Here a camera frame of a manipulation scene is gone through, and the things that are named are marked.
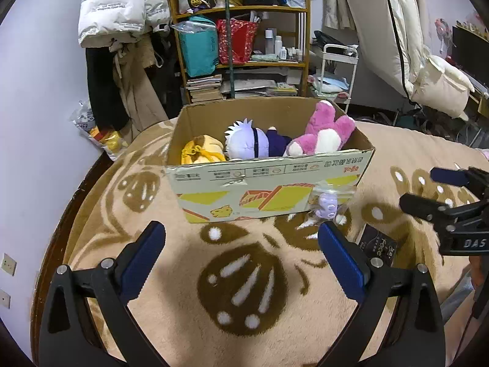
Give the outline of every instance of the cardboard box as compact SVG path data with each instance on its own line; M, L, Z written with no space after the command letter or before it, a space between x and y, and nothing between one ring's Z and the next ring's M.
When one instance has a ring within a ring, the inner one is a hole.
M194 103L183 107L167 153L166 173L191 223L243 220L306 211L319 181L355 185L375 148L358 129L343 151L286 158L256 158L180 165L185 144L210 135L223 144L224 132L236 120L296 138L314 112L316 98L275 97ZM336 119L344 112L336 105Z

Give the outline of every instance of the black monitor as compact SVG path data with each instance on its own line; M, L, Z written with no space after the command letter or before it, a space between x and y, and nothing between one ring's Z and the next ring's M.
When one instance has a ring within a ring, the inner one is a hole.
M451 57L464 72L489 85L489 41L469 30L453 27Z

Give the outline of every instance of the wall socket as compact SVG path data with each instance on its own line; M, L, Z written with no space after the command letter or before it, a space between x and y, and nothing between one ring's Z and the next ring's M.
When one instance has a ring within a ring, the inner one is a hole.
M17 262L7 254L3 254L2 259L2 269L6 271L11 276L15 273L15 267L17 266Z
M0 304L10 309L10 295L4 290L0 290Z

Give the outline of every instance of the silver screw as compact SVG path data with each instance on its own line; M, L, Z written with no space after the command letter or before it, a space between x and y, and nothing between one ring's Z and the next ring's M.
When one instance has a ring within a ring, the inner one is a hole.
M60 266L58 266L58 268L56 269L56 273L57 273L57 274L65 274L67 270L68 270L68 268L67 268L67 266L66 266L66 265L60 265Z
M426 273L428 272L428 267L425 264L418 264L417 270L419 270L421 273Z
M374 268L381 268L381 267L382 267L382 265L384 264L384 262L383 262L383 261L382 261L380 258L377 258L377 257L372 258L372 259L370 260L370 263L372 264L372 266L373 266Z
M114 260L112 258L106 258L100 262L100 266L104 269L111 268L114 265Z

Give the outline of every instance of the red bag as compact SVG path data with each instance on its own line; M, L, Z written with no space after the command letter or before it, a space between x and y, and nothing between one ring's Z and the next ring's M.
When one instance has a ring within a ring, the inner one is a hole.
M253 51L253 40L255 39L258 23L231 18L231 37L233 45L233 63L246 63ZM219 62L227 61L227 33L226 20L217 21Z

